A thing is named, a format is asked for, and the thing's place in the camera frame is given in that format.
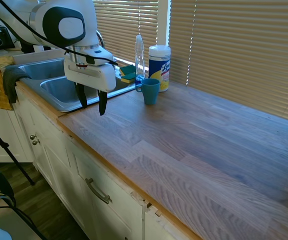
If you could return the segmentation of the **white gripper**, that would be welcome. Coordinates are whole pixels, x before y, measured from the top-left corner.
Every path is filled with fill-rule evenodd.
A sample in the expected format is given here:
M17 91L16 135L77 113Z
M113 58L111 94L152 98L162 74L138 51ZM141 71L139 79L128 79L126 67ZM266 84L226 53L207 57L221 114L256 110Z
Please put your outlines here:
M104 115L107 106L107 92L116 87L114 67L107 62L97 66L86 63L86 67L79 67L66 53L64 55L64 73L68 80L75 82L76 94L83 109L87 107L84 86L98 90L99 113L101 116Z

